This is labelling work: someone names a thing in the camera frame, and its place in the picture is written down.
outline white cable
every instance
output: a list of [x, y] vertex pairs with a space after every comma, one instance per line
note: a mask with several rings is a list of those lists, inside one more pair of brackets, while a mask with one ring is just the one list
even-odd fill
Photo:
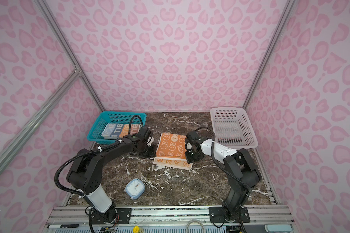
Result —
[[206, 233], [203, 224], [200, 221], [197, 221], [197, 220], [191, 220], [191, 221], [188, 222], [187, 227], [185, 229], [186, 230], [185, 233], [189, 233], [188, 228], [189, 228], [190, 224], [192, 224], [192, 223], [198, 223], [201, 226], [201, 228], [202, 228], [202, 233]]

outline blue basket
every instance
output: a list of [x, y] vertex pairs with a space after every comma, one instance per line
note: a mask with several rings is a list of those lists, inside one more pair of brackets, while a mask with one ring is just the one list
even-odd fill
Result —
[[[131, 112], [121, 112], [121, 111], [104, 111], [102, 112], [95, 123], [93, 124], [91, 130], [87, 135], [89, 141], [95, 141], [97, 143], [107, 145], [115, 142], [113, 139], [104, 139], [101, 134], [104, 131], [108, 123], [121, 123], [129, 124], [133, 115], [140, 116], [143, 124], [145, 125], [145, 120], [147, 115], [145, 113], [131, 113]], [[135, 118], [132, 122], [133, 124], [140, 124], [140, 120]]]

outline marble tabletop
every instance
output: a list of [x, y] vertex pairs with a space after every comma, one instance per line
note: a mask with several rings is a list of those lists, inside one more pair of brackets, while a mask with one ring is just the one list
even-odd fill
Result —
[[[200, 126], [211, 125], [209, 112], [147, 113], [145, 127], [153, 132], [158, 144], [160, 134], [186, 135]], [[210, 135], [205, 130], [201, 135]], [[126, 184], [138, 178], [145, 192], [133, 200], [124, 192]], [[140, 159], [129, 154], [118, 157], [103, 168], [102, 186], [116, 205], [220, 205], [230, 186], [226, 174], [205, 156], [193, 163], [191, 170], [158, 167], [152, 159]], [[246, 204], [267, 205], [271, 201], [263, 181], [255, 187]], [[86, 205], [84, 199], [71, 196], [69, 205]]]

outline black cable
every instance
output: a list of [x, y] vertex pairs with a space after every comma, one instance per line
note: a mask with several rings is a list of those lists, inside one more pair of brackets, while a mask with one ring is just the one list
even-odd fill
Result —
[[222, 223], [222, 225], [220, 225], [220, 226], [215, 225], [215, 223], [213, 223], [213, 225], [214, 225], [216, 228], [221, 228], [221, 227], [224, 225], [225, 219], [224, 219], [224, 216], [222, 216], [222, 215], [217, 215], [217, 216], [223, 217], [223, 223]]
[[131, 133], [131, 125], [132, 125], [132, 121], [134, 120], [134, 118], [138, 118], [140, 120], [141, 126], [144, 127], [143, 121], [141, 120], [140, 116], [138, 115], [133, 115], [130, 122], [129, 122], [129, 126], [128, 126], [128, 134], [129, 135]]
[[88, 212], [88, 223], [89, 223], [89, 229], [91, 230], [91, 233], [95, 233], [95, 230], [92, 227], [92, 208], [90, 208]]
[[[120, 144], [120, 142], [118, 141], [118, 142], [115, 142], [115, 143], [113, 143], [113, 144], [107, 145], [107, 146], [105, 146], [105, 147], [101, 147], [101, 150], [104, 151], [104, 150], [107, 150], [107, 149], [111, 149], [111, 148], [113, 148], [113, 147], [115, 147], [115, 146], [117, 146], [117, 145], [119, 145], [119, 144]], [[61, 174], [61, 171], [62, 171], [67, 165], [69, 165], [69, 163], [71, 163], [72, 161], [74, 161], [74, 160], [76, 160], [76, 159], [78, 159], [78, 158], [80, 158], [80, 157], [84, 157], [84, 156], [87, 156], [87, 155], [89, 155], [89, 154], [98, 153], [98, 152], [100, 152], [100, 149], [94, 149], [94, 150], [91, 150], [91, 151], [88, 151], [88, 152], [81, 153], [81, 154], [79, 154], [79, 155], [76, 155], [76, 156], [72, 157], [71, 159], [69, 159], [68, 161], [66, 161], [63, 165], [61, 165], [61, 166], [58, 168], [58, 170], [56, 171], [55, 175], [54, 175], [54, 183], [56, 184], [56, 186], [57, 186], [59, 189], [63, 190], [63, 191], [70, 192], [70, 193], [74, 193], [74, 194], [77, 194], [77, 195], [80, 195], [80, 196], [84, 196], [84, 193], [82, 193], [82, 192], [79, 192], [79, 191], [77, 191], [77, 190], [75, 190], [75, 189], [69, 189], [69, 188], [63, 186], [63, 185], [60, 183], [59, 176], [60, 176], [60, 174]]]
[[242, 219], [242, 216], [241, 216], [241, 212], [242, 212], [242, 208], [240, 207], [240, 210], [238, 212], [238, 223], [240, 224], [240, 231], [243, 230], [244, 233], [247, 233], [246, 229], [244, 227], [244, 223], [243, 223], [243, 219]]
[[238, 183], [240, 183], [244, 188], [247, 189], [247, 195], [248, 193], [252, 192], [252, 189], [245, 184], [245, 182], [243, 182], [242, 180], [240, 180], [239, 178], [237, 178], [236, 176], [234, 176], [233, 174], [231, 174], [229, 171], [227, 171], [218, 160], [216, 160], [215, 156], [214, 156], [214, 141], [215, 141], [215, 133], [212, 129], [210, 129], [209, 127], [206, 126], [202, 126], [197, 128], [195, 131], [198, 131], [200, 129], [207, 129], [209, 130], [212, 134], [213, 134], [213, 141], [211, 142], [211, 158], [213, 159], [214, 163], [222, 170], [224, 171], [224, 173], [226, 173], [227, 175], [231, 176], [234, 180], [236, 180]]

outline orange towel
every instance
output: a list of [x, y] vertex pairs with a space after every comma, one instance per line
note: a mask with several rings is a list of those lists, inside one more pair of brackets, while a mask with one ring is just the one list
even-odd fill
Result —
[[188, 164], [185, 158], [185, 139], [184, 135], [161, 133], [153, 163], [167, 167], [191, 169], [192, 164]]
[[156, 165], [162, 165], [165, 167], [174, 167], [174, 168], [185, 169], [185, 170], [192, 169], [191, 163], [187, 163], [187, 161], [182, 161], [182, 160], [167, 160], [167, 159], [161, 159], [161, 158], [155, 157], [153, 163]]
[[187, 161], [184, 147], [184, 135], [161, 133], [156, 155], [162, 159]]

